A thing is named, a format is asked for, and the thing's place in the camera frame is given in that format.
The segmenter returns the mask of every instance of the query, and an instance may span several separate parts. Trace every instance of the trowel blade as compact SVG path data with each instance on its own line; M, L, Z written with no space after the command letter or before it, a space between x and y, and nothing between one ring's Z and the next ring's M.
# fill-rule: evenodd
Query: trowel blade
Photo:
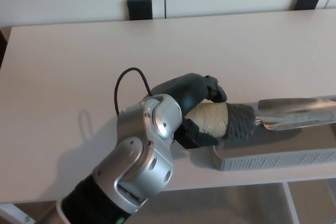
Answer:
M272 131L335 123L336 102L315 98L260 100L257 119Z

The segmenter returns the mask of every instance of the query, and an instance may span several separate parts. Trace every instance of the table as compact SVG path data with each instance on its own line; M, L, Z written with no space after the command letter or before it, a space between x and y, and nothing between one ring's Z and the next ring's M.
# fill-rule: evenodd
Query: table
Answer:
M211 74L230 102L336 93L336 10L14 27L0 71L0 202L57 199L115 146L113 88ZM137 73L119 107L138 102ZM336 164L223 173L172 147L166 190L336 177Z

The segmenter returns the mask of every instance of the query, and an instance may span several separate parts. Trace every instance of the black grip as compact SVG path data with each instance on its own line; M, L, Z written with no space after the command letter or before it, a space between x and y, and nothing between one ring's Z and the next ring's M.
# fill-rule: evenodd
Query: black grip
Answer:
M256 129L256 115L252 107L244 104L227 103L228 124L224 139L245 141Z
M106 196L92 175L63 199L61 208L71 224L122 224L131 216Z

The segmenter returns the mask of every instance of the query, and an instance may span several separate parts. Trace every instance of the trowel handle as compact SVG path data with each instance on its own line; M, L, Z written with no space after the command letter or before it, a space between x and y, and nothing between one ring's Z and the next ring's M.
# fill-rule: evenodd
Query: trowel handle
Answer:
M256 128L252 107L245 104L201 103L186 118L193 120L199 130L213 137L248 139Z

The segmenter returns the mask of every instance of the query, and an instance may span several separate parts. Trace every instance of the beige tape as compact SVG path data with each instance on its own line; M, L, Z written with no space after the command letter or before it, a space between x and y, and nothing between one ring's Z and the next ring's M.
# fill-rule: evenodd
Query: beige tape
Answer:
M224 136L228 113L226 103L200 103L186 115L199 127L199 131L214 137Z

